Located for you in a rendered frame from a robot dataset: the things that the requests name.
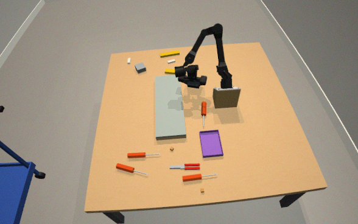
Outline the purple open-top tray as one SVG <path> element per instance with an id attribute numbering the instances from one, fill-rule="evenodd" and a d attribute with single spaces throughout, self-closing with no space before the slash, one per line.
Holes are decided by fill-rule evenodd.
<path id="1" fill-rule="evenodd" d="M 223 156 L 219 130 L 200 131 L 203 158 Z"/>

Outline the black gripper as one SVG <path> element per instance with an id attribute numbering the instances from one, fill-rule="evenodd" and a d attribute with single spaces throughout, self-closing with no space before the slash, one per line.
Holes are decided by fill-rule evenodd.
<path id="1" fill-rule="evenodd" d="M 187 76 L 184 75 L 182 77 L 178 77 L 178 81 L 179 82 L 183 82 L 185 84 L 188 84 L 188 81 L 190 82 L 195 82 L 196 80 L 199 80 L 199 86 L 201 85 L 206 85 L 206 81 L 207 81 L 207 76 L 206 75 L 201 75 L 201 77 L 197 77 L 197 73 L 195 76 Z"/>

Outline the yellow flat bar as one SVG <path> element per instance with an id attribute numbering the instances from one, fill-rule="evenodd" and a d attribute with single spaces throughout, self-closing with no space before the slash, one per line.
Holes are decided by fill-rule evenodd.
<path id="1" fill-rule="evenodd" d="M 165 69 L 166 74 L 175 74 L 175 69 Z"/>
<path id="2" fill-rule="evenodd" d="M 179 55 L 179 54 L 180 54 L 179 50 L 171 51 L 171 52 L 164 52 L 164 53 L 160 53 L 160 58 L 169 57 L 169 56 L 173 56 L 173 55 Z"/>

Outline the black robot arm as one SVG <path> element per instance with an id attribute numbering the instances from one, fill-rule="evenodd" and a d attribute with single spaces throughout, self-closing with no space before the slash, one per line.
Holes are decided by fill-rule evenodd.
<path id="1" fill-rule="evenodd" d="M 188 73 L 188 76 L 192 77 L 196 75 L 197 73 L 196 70 L 199 70 L 198 65 L 190 65 L 190 64 L 193 64 L 197 51 L 199 50 L 199 47 L 205 36 L 212 35 L 212 34 L 214 34 L 214 37 L 216 39 L 216 45 L 217 45 L 217 55 L 219 61 L 218 66 L 216 66 L 217 73 L 222 78 L 220 81 L 220 88 L 222 89 L 233 88 L 232 75 L 228 72 L 228 67 L 225 62 L 224 49 L 222 44 L 223 26 L 221 24 L 215 24 L 210 28 L 202 29 L 199 37 L 196 40 L 194 47 L 185 57 L 185 63 L 183 64 L 183 66 L 175 67 L 175 76 L 182 77 L 186 74 L 186 71 Z"/>

